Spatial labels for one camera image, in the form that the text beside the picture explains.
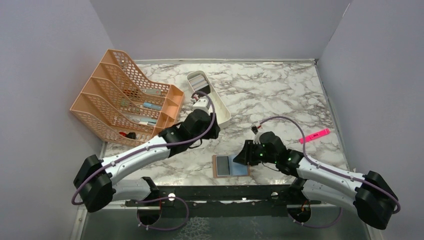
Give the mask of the brown leather card holder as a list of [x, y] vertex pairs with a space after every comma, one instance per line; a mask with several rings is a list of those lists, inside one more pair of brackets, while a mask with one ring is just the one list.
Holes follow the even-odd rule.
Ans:
[[[217, 156], [228, 156], [229, 158], [229, 168], [230, 168], [230, 175], [228, 176], [217, 176], [217, 170], [216, 170], [216, 157]], [[250, 167], [247, 165], [241, 165], [238, 163], [233, 162], [233, 158], [236, 155], [213, 155], [212, 156], [212, 173], [213, 177], [216, 179], [219, 178], [235, 178], [235, 177], [248, 177], [251, 175]]]

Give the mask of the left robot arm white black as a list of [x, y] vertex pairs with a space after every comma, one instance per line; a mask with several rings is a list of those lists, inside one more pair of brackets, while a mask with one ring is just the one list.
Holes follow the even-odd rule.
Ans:
[[185, 152], [198, 140], [217, 139], [219, 132], [215, 112], [195, 109], [183, 122], [165, 128], [146, 143], [120, 155], [108, 159], [90, 155], [82, 162], [73, 180], [76, 191], [71, 203], [85, 205], [90, 213], [101, 210], [112, 202], [118, 192], [115, 185], [126, 176]]

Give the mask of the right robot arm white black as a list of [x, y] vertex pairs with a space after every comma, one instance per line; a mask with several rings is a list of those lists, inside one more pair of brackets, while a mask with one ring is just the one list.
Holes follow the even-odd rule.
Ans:
[[233, 161], [245, 166], [275, 164], [277, 170], [298, 183], [288, 190], [289, 199], [326, 202], [357, 213], [367, 225], [384, 230], [397, 210], [398, 197], [375, 171], [367, 174], [342, 170], [286, 148], [273, 132], [262, 133], [259, 142], [246, 140]]

